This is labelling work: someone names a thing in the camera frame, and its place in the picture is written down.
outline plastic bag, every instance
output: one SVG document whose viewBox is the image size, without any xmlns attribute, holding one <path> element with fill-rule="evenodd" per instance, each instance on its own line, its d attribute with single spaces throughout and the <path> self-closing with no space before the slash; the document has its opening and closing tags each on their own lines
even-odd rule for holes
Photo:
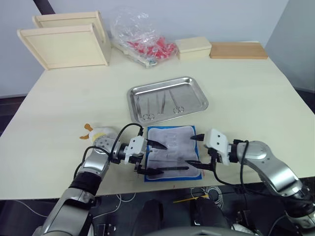
<svg viewBox="0 0 315 236">
<path fill-rule="evenodd" d="M 132 8 L 120 8 L 111 20 L 113 45 L 134 61 L 151 67 L 177 53 L 153 27 L 149 16 Z"/>
</svg>

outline stainless steel tray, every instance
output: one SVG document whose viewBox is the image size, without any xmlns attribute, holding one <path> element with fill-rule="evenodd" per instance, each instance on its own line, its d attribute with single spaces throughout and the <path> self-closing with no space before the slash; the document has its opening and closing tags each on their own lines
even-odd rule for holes
<svg viewBox="0 0 315 236">
<path fill-rule="evenodd" d="M 132 121 L 143 126 L 200 112 L 209 104 L 197 81 L 188 76 L 133 87 L 127 100 Z"/>
</svg>

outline wooden frame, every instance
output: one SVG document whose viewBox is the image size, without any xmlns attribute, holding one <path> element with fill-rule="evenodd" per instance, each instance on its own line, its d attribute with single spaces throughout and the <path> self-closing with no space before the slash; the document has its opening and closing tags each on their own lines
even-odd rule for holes
<svg viewBox="0 0 315 236">
<path fill-rule="evenodd" d="M 108 65 L 101 36 L 93 24 L 19 29 L 18 36 L 46 69 Z"/>
<path fill-rule="evenodd" d="M 33 16 L 32 21 L 37 28 L 94 24 L 101 39 L 100 46 L 104 52 L 106 65 L 109 64 L 112 46 L 99 11 Z"/>
</svg>

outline white wall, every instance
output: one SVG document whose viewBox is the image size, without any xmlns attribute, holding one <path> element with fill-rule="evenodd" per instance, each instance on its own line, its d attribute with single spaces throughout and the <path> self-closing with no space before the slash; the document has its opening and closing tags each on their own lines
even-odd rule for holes
<svg viewBox="0 0 315 236">
<path fill-rule="evenodd" d="M 109 30 L 110 11 L 132 6 L 148 13 L 170 39 L 258 40 L 266 45 L 288 0 L 50 0 L 56 13 L 99 10 Z"/>
<path fill-rule="evenodd" d="M 40 15 L 32 0 L 1 0 L 0 97 L 28 93 L 43 71 L 16 34 L 34 27 L 32 15 Z"/>
<path fill-rule="evenodd" d="M 290 0 L 266 51 L 297 89 L 315 91 L 315 0 Z"/>
</svg>

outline yellow cable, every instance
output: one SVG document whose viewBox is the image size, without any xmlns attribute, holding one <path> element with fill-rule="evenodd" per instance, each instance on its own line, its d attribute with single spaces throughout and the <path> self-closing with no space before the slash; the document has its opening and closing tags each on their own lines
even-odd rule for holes
<svg viewBox="0 0 315 236">
<path fill-rule="evenodd" d="M 194 200 L 197 198 L 208 198 L 208 194 L 200 196 L 200 197 L 194 197 L 194 198 L 186 198 L 186 199 L 182 199 L 182 200 L 178 200 L 178 201 L 174 201 L 173 203 L 182 203 L 182 202 L 186 202 L 186 201 L 190 201 L 190 200 Z"/>
</svg>

